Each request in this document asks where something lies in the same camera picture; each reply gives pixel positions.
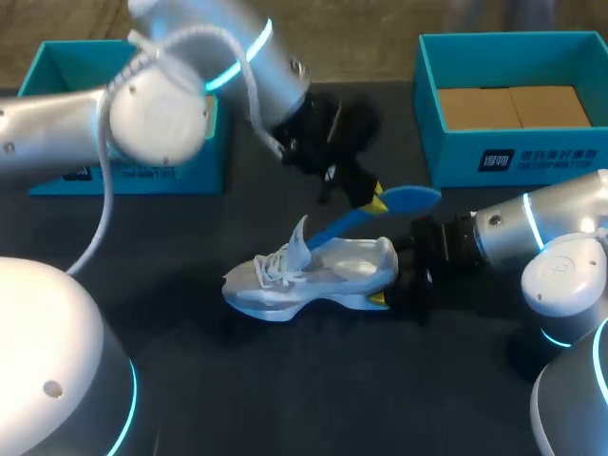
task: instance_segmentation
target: teal box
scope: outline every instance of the teal box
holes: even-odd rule
[[[87,90],[109,83],[136,49],[127,42],[47,41],[26,76],[19,96]],[[188,163],[173,167],[112,163],[116,194],[221,194],[228,153],[229,115],[216,97],[209,96],[210,124],[202,150]],[[77,170],[30,189],[31,195],[101,195],[99,167]]]
[[[592,128],[449,131],[438,89],[573,86]],[[608,47],[595,32],[421,35],[413,102],[432,185],[566,181],[608,168]]]

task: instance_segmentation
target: cardboard box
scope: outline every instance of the cardboard box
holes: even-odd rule
[[[438,90],[448,130],[522,128],[508,88]]]
[[[448,130],[591,127],[570,85],[437,92]]]
[[[412,97],[433,186],[551,184],[608,167],[607,74],[595,32],[422,35]]]
[[[131,59],[127,42],[44,42],[21,86],[19,96],[44,95],[104,86]],[[172,167],[113,163],[114,192],[120,194],[221,194],[227,154],[226,106],[209,96],[210,123],[202,150],[188,163]],[[102,172],[91,167],[30,189],[31,195],[81,196],[104,192]]]

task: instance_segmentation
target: concrete floor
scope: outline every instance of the concrete floor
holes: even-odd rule
[[[250,0],[274,18],[317,81],[409,79],[417,36],[438,32],[446,0]],[[487,0],[483,30],[498,29]],[[45,40],[124,38],[126,0],[0,0],[0,87],[19,86]],[[561,29],[608,38],[608,0],[560,0]]]

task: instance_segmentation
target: brown cardboard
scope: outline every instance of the brown cardboard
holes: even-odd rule
[[[523,128],[590,127],[575,89],[564,86],[511,87]]]
[[[449,130],[522,128],[508,88],[440,89]]]
[[[490,128],[522,128],[508,88],[483,88],[480,92]]]

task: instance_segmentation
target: white sneaker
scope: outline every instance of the white sneaker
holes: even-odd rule
[[[312,252],[304,242],[306,216],[288,244],[238,265],[222,293],[235,309],[268,321],[287,321],[315,299],[356,310],[385,310],[369,299],[397,277],[397,254],[386,237],[335,237]]]

